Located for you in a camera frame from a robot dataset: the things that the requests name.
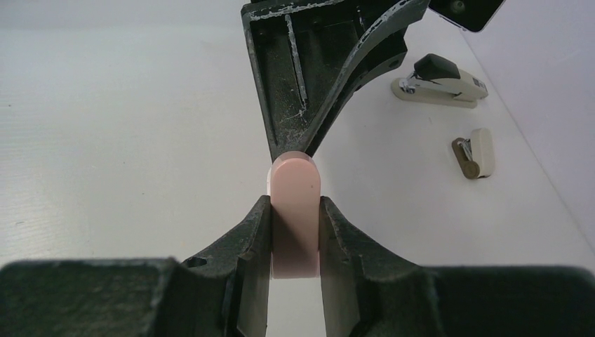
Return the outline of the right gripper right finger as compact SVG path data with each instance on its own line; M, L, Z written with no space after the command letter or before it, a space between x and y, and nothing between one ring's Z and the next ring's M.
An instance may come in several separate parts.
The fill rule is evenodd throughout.
M568 266L423 267L320 201L328 336L593 336L594 275Z

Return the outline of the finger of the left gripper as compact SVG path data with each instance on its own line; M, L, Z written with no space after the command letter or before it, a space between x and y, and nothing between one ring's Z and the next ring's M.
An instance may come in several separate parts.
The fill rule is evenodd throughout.
M428 2L252 1L241 9L272 159L313 156L353 94L398 68Z

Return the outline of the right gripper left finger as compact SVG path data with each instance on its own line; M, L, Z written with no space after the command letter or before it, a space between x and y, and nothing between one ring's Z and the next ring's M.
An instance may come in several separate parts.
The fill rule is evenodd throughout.
M264 336L272 208L183 262L21 260L1 269L2 336Z

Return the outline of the small pink white stapler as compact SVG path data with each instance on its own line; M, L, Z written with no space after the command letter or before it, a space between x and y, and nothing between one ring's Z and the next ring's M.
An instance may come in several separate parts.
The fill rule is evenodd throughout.
M275 279L319 275L321 177L304 152L281 154L269 177L272 205L272 276Z

